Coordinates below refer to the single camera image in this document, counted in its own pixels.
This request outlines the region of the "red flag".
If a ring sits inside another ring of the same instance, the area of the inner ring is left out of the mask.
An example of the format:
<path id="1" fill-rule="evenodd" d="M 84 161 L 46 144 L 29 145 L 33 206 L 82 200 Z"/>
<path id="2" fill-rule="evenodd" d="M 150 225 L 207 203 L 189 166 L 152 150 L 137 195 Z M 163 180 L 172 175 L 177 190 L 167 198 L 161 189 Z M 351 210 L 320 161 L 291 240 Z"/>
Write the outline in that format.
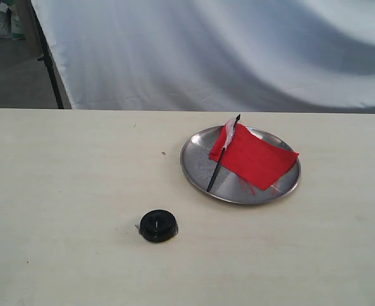
<path id="1" fill-rule="evenodd" d="M 261 140 L 239 123 L 241 116 L 229 119 L 209 153 L 216 167 L 207 186 L 209 192 L 221 167 L 258 189 L 266 190 L 276 183 L 299 156 L 292 150 L 281 149 Z"/>

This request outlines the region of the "black round flag base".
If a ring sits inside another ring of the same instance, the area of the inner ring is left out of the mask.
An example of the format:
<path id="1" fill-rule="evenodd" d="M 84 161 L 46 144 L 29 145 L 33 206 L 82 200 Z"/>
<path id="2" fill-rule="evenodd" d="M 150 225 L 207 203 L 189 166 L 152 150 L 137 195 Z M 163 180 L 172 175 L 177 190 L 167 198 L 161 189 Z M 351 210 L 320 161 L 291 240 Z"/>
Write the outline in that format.
<path id="1" fill-rule="evenodd" d="M 149 242 L 162 243 L 178 234 L 178 223 L 169 211 L 152 210 L 141 218 L 139 234 Z"/>

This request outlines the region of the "round steel plate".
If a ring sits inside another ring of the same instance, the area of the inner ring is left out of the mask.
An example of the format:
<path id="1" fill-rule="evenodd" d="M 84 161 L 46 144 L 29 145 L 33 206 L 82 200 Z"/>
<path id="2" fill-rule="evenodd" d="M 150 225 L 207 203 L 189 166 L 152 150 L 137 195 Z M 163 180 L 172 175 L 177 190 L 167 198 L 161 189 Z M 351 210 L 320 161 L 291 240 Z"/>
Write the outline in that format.
<path id="1" fill-rule="evenodd" d="M 184 144 L 180 163 L 187 180 L 204 194 L 238 205 L 261 205 L 280 200 L 289 195 L 301 181 L 301 163 L 299 160 L 291 169 L 266 190 L 249 185 L 235 173 L 222 167 L 210 191 L 209 181 L 216 167 L 216 161 L 209 158 L 222 127 L 214 126 L 191 136 Z"/>

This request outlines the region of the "white backdrop cloth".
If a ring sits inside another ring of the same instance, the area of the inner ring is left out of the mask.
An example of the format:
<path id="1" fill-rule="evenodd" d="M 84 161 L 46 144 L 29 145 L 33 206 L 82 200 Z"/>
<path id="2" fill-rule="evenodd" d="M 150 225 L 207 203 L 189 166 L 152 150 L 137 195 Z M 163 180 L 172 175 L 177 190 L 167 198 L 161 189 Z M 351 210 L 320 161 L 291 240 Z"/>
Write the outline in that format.
<path id="1" fill-rule="evenodd" d="M 34 1 L 74 109 L 375 113 L 375 1 Z"/>

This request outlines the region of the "black backdrop stand pole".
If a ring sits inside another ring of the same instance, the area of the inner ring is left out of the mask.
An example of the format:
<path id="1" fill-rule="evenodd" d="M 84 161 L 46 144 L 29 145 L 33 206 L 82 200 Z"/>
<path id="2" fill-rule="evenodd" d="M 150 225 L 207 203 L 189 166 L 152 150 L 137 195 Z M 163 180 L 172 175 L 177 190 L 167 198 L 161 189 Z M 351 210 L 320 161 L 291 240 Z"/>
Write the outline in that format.
<path id="1" fill-rule="evenodd" d="M 53 95 L 56 100 L 57 108 L 63 110 L 64 104 L 63 104 L 62 96 L 60 93 L 59 85 L 57 83 L 57 77 L 54 71 L 53 60 L 52 60 L 52 56 L 50 55 L 48 43 L 46 41 L 45 34 L 40 25 L 35 9 L 32 5 L 32 1 L 29 1 L 29 7 L 34 18 L 34 25 L 36 28 L 36 33 L 37 33 L 38 41 L 39 41 L 40 48 L 41 48 L 41 55 L 37 58 L 37 61 L 43 62 L 43 64 L 45 65 L 45 68 L 47 70 L 48 77 L 50 79 L 50 83 L 52 86 Z"/>

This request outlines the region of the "white sack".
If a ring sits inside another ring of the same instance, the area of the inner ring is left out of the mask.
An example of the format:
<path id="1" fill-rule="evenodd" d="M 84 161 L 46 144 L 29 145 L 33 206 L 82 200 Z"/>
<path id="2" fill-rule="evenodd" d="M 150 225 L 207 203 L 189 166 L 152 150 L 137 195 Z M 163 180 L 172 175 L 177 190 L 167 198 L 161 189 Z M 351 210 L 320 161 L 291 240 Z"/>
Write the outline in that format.
<path id="1" fill-rule="evenodd" d="M 0 1 L 0 38 L 25 38 L 15 4 L 12 0 Z"/>

